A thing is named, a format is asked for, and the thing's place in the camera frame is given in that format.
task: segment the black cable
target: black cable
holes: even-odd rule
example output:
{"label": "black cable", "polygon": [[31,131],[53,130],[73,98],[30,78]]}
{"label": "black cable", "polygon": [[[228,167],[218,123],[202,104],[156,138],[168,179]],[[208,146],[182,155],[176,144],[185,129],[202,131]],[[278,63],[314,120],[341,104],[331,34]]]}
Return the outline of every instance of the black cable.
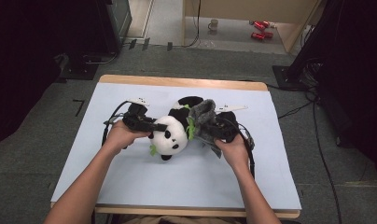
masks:
{"label": "black cable", "polygon": [[197,35],[195,36],[194,40],[191,42],[191,44],[186,46],[181,46],[182,48],[189,48],[193,46],[195,43],[197,43],[198,39],[200,39],[200,13],[201,13],[201,0],[198,4],[198,14],[197,14]]}
{"label": "black cable", "polygon": [[253,178],[255,178],[255,160],[253,159],[253,153],[252,153],[254,142],[253,142],[252,135],[250,134],[250,132],[246,129],[246,127],[244,125],[238,123],[238,126],[242,126],[244,128],[244,131],[248,135],[247,138],[250,139],[250,141],[252,142],[252,146],[251,146],[251,145],[249,145],[248,140],[242,134],[242,132],[239,129],[239,127],[237,127],[232,121],[230,121],[229,119],[224,119],[224,118],[217,118],[217,119],[222,119],[224,121],[227,121],[229,123],[229,125],[231,125],[232,127],[234,127],[236,129],[236,131],[238,132],[238,134],[241,135],[242,139],[244,140],[244,147],[246,148],[247,156],[249,158],[250,173],[252,174]]}
{"label": "black cable", "polygon": [[360,176],[360,178],[359,178],[358,181],[362,181],[362,180],[363,180],[363,177],[364,177],[364,174],[365,174],[366,171],[367,171],[367,167],[368,167],[368,165],[369,165],[369,162],[366,161],[366,164],[365,164],[365,166],[364,166],[364,169],[363,169],[362,175]]}
{"label": "black cable", "polygon": [[111,63],[113,60],[115,60],[117,57],[117,53],[114,53],[113,57],[107,61],[104,61],[104,62],[98,62],[98,63],[89,63],[89,62],[85,62],[86,64],[105,64],[105,63]]}
{"label": "black cable", "polygon": [[295,108],[295,109],[292,109],[292,110],[286,112],[284,115],[279,116],[278,119],[282,119],[282,118],[284,118],[284,117],[287,117],[287,116],[290,116],[290,115],[296,114],[296,113],[299,112],[301,109],[303,109],[305,106],[310,105],[311,103],[312,103],[312,102],[308,102],[308,103],[305,104],[305,105],[302,105],[302,106],[300,106],[300,107],[297,107],[297,108]]}
{"label": "black cable", "polygon": [[291,88],[281,88],[281,87],[273,86],[273,85],[267,84],[267,83],[265,85],[269,88],[277,89],[277,90],[280,90],[280,91],[307,91],[310,88],[310,87],[308,87],[308,89],[291,89]]}
{"label": "black cable", "polygon": [[125,105],[125,104],[127,104],[128,103],[128,101],[124,101],[124,102],[122,102],[119,106],[117,106],[117,108],[115,109],[115,111],[113,112],[113,114],[110,116],[110,119],[106,122],[106,126],[105,126],[105,129],[104,129],[104,136],[103,136],[103,138],[102,138],[102,146],[104,145],[104,143],[105,143],[105,141],[106,141],[106,138],[107,138],[107,133],[109,132],[109,125],[110,125],[110,120],[113,118],[113,117],[115,117],[115,115],[116,115],[116,113],[119,111],[119,109],[123,106],[123,105]]}
{"label": "black cable", "polygon": [[304,68],[305,81],[309,82],[310,86],[318,86],[318,81],[315,76],[317,75],[320,67],[320,63],[306,63]]}
{"label": "black cable", "polygon": [[322,151],[322,147],[320,146],[319,131],[317,130],[317,121],[316,121],[316,113],[315,113],[316,102],[310,102],[310,103],[313,104],[314,131],[315,131],[315,134],[316,134],[316,143],[317,143],[317,146],[318,146],[318,149],[319,149],[320,157],[321,157],[322,162],[323,162],[323,166],[325,167],[326,173],[328,174],[328,181],[331,185],[331,189],[333,190],[334,201],[336,202],[336,207],[337,207],[338,221],[339,221],[340,224],[342,224],[341,210],[340,210],[340,204],[339,204],[338,197],[337,197],[337,192],[336,192],[336,189],[335,189],[335,186],[334,186],[333,179],[331,177],[331,173],[328,170],[328,165],[326,164],[325,157],[324,157],[323,151]]}

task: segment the green leaf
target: green leaf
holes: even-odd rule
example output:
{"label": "green leaf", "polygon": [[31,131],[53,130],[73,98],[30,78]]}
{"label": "green leaf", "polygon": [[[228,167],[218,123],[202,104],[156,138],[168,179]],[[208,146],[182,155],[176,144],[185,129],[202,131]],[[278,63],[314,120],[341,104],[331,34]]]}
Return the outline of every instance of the green leaf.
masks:
{"label": "green leaf", "polygon": [[188,118],[188,127],[186,131],[188,130],[188,140],[192,140],[194,138],[194,131],[195,131],[195,126],[194,126],[194,119],[193,118]]}
{"label": "green leaf", "polygon": [[151,145],[150,146],[150,155],[151,156],[154,156],[154,155],[156,155],[156,153],[157,153],[157,148],[156,148],[156,146],[154,146],[154,145]]}

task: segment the hand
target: hand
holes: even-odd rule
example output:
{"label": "hand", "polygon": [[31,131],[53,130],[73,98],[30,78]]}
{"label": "hand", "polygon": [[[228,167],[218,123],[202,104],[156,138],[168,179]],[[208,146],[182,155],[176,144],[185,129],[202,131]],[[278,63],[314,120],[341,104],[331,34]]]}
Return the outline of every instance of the hand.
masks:
{"label": "hand", "polygon": [[119,120],[113,124],[102,148],[110,150],[113,156],[116,156],[123,148],[130,146],[136,138],[149,135],[150,133],[133,132],[122,120]]}
{"label": "hand", "polygon": [[224,158],[235,172],[240,168],[248,169],[248,155],[244,145],[244,139],[237,134],[230,143],[215,139],[215,144],[223,151]]}

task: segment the panda ear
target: panda ear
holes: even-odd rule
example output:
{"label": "panda ear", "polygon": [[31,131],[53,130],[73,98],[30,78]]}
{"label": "panda ear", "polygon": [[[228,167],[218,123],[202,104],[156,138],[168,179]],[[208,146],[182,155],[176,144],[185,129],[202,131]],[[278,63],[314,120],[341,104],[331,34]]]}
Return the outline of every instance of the panda ear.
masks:
{"label": "panda ear", "polygon": [[172,155],[166,156],[166,155],[161,155],[161,158],[163,161],[168,161],[172,158]]}

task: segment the panda eye patch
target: panda eye patch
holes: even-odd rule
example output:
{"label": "panda eye patch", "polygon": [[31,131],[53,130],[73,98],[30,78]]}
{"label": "panda eye patch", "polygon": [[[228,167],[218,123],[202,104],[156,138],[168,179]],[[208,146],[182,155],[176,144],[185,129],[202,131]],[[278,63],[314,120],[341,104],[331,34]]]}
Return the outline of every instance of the panda eye patch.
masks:
{"label": "panda eye patch", "polygon": [[165,138],[170,138],[171,137],[171,133],[167,130],[165,131]]}

